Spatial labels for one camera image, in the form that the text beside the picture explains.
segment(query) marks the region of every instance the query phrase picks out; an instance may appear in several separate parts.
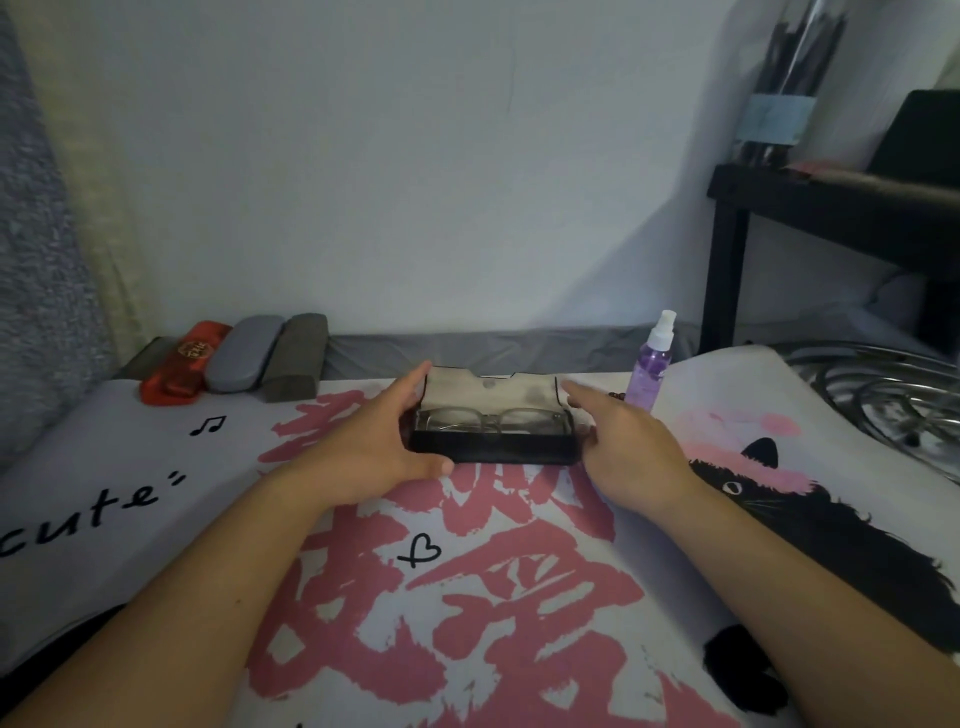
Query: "purple spray bottle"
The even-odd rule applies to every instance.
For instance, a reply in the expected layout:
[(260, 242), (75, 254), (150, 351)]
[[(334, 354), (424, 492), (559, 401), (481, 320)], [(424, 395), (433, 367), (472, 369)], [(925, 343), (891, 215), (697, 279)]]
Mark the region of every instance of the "purple spray bottle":
[(670, 345), (673, 344), (673, 322), (676, 319), (676, 312), (663, 311), (647, 343), (640, 347), (624, 398), (628, 404), (647, 412), (653, 409), (663, 374), (670, 365)]

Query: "black cat illustration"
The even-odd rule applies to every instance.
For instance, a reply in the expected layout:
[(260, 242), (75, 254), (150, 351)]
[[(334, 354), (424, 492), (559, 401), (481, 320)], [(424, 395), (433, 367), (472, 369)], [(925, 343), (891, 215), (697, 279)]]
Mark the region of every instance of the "black cat illustration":
[[(777, 444), (761, 438), (741, 453), (776, 468)], [(694, 472), (755, 519), (829, 569), (875, 604), (948, 655), (960, 652), (960, 604), (939, 564), (902, 539), (877, 528), (818, 483), (806, 494), (781, 493), (748, 477), (700, 460)], [(773, 715), (787, 703), (770, 660), (743, 625), (710, 640), (704, 667), (731, 702), (744, 711)]]

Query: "purple liquid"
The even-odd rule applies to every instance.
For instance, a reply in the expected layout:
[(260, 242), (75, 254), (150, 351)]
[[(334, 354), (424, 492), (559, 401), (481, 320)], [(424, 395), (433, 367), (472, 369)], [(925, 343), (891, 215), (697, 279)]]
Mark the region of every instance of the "purple liquid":
[(670, 352), (658, 352), (646, 344), (640, 347), (634, 373), (630, 377), (630, 384), (627, 385), (625, 401), (647, 412), (653, 409), (657, 394), (660, 393), (663, 374), (669, 365)]

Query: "black shelf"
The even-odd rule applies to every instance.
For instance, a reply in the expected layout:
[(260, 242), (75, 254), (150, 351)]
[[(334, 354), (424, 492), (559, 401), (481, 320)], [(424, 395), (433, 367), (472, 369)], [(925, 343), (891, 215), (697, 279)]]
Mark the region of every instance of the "black shelf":
[[(932, 296), (939, 309), (931, 316), (943, 316), (944, 300), (957, 290), (960, 209), (736, 164), (717, 166), (708, 196), (716, 210), (700, 353), (732, 345), (752, 214), (927, 275), (927, 308)], [(956, 300), (960, 306), (960, 296)], [(937, 324), (926, 321), (924, 330), (935, 331)]]

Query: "brown eyeglass case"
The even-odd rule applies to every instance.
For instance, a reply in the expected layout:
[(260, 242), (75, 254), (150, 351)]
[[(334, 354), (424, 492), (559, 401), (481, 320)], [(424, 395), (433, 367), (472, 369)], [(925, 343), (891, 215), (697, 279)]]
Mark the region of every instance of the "brown eyeglass case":
[(435, 452), (455, 463), (511, 465), (573, 465), (580, 460), (573, 416), (560, 402), (557, 378), (515, 374), (509, 377), (475, 376), (469, 370), (434, 367), (427, 376), (418, 414), (443, 408), (468, 408), (499, 415), (511, 408), (536, 408), (561, 414), (567, 434), (515, 432), (444, 432), (413, 428), (407, 447), (413, 452)]

